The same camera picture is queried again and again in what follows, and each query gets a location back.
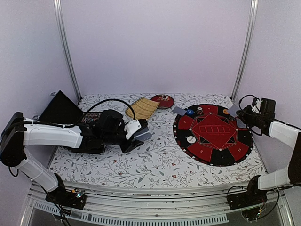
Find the woven bamboo tray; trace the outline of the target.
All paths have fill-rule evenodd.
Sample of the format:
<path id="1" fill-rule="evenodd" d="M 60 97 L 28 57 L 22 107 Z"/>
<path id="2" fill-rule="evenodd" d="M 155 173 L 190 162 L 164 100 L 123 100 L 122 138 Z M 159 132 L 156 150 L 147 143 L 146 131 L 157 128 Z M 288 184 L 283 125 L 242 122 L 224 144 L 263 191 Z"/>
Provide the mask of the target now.
<path id="1" fill-rule="evenodd" d="M 146 120 L 148 120 L 155 113 L 158 106 L 159 102 L 152 101 L 145 97 L 142 97 L 131 104 L 131 107 L 135 112 L 135 118 Z"/>

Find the red white poker chip stack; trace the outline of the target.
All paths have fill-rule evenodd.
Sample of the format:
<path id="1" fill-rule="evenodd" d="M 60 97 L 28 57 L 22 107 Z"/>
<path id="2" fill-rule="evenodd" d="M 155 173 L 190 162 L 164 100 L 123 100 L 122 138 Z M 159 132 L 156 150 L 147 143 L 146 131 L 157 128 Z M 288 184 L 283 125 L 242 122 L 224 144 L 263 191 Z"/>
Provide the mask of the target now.
<path id="1" fill-rule="evenodd" d="M 196 113 L 199 114 L 199 115 L 202 115 L 203 114 L 203 108 L 198 107 Z"/>

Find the blue small blind button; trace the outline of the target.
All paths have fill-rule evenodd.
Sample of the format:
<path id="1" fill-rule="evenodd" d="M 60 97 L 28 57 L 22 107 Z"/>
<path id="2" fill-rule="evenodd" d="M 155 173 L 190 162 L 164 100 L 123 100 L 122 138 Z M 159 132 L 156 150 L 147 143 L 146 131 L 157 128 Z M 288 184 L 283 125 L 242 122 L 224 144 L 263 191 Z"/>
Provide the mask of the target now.
<path id="1" fill-rule="evenodd" d="M 194 111 L 191 110 L 191 109 L 188 109 L 188 110 L 186 111 L 186 114 L 188 114 L 188 115 L 193 115 L 193 114 L 194 114 Z"/>

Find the white dealer button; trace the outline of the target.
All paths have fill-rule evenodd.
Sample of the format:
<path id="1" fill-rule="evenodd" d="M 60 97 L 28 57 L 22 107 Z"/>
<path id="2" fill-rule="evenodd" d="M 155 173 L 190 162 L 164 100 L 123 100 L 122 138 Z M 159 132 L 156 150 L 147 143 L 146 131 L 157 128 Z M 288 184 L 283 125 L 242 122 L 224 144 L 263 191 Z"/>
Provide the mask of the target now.
<path id="1" fill-rule="evenodd" d="M 187 142 L 190 144 L 193 144 L 196 142 L 196 138 L 194 136 L 188 136 L 187 137 Z"/>

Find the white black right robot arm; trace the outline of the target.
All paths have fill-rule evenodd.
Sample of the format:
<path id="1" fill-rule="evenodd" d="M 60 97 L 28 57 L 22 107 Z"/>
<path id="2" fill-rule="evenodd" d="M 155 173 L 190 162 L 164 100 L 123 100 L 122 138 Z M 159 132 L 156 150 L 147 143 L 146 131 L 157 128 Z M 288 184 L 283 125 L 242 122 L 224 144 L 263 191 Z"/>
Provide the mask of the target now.
<path id="1" fill-rule="evenodd" d="M 251 97 L 237 116 L 251 133 L 258 129 L 256 143 L 268 172 L 250 180 L 243 195 L 247 205 L 254 205 L 263 192 L 301 185 L 301 129 L 276 119 L 274 100 Z"/>

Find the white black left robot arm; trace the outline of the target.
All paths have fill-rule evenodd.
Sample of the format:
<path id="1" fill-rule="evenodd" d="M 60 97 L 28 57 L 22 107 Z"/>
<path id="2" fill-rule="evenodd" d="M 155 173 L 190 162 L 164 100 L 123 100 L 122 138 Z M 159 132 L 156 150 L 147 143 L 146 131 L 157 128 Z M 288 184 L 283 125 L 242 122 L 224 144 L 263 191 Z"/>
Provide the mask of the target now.
<path id="1" fill-rule="evenodd" d="M 73 125 L 34 121 L 16 112 L 1 134 L 0 160 L 39 183 L 59 204 L 66 204 L 70 194 L 61 178 L 37 161 L 26 150 L 27 146 L 62 146 L 76 153 L 101 154 L 106 146 L 117 145 L 128 153 L 143 145 L 136 135 L 147 126 L 145 119 L 124 122 L 123 116 L 115 110 L 103 111 L 91 123 Z"/>

